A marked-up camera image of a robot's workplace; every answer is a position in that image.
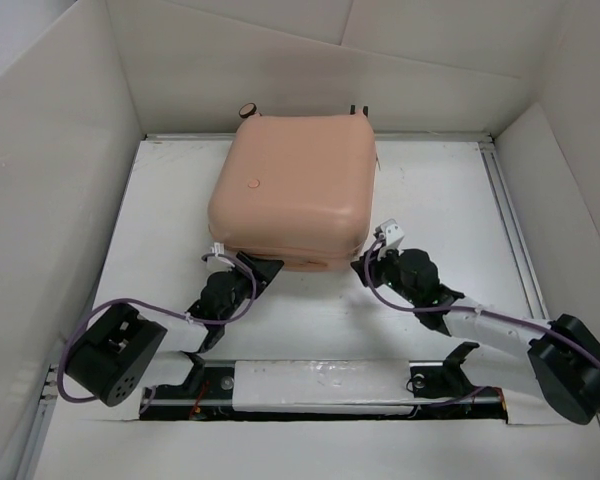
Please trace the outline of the pink hard-shell suitcase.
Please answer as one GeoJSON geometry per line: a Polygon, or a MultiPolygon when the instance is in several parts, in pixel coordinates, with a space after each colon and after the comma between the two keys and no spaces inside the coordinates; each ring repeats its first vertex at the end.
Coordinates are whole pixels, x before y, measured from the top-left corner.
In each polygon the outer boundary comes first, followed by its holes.
{"type": "Polygon", "coordinates": [[[289,270],[345,268],[364,246],[377,162],[366,107],[272,116],[242,107],[208,204],[208,228],[228,250],[289,270]]]}

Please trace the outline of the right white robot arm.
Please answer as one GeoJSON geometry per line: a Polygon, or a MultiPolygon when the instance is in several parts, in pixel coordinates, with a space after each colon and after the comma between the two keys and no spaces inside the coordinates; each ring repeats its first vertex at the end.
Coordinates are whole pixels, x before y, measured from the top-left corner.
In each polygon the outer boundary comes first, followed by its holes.
{"type": "Polygon", "coordinates": [[[436,368],[434,384],[415,391],[435,407],[506,389],[544,400],[575,424],[600,415],[600,342],[580,319],[525,320],[484,308],[444,285],[427,252],[389,248],[382,239],[350,266],[385,306],[460,339],[436,368]]]}

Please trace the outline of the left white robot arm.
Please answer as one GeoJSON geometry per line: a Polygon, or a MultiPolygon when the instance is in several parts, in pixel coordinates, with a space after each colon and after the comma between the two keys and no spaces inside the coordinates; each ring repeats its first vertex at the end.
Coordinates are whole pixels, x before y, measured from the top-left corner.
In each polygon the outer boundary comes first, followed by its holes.
{"type": "Polygon", "coordinates": [[[137,389],[170,386],[181,396],[202,387],[203,363],[283,269],[281,260],[234,256],[221,245],[202,257],[210,270],[199,298],[174,311],[133,298],[109,300],[87,313],[66,341],[57,370],[60,397],[115,407],[137,389]]]}

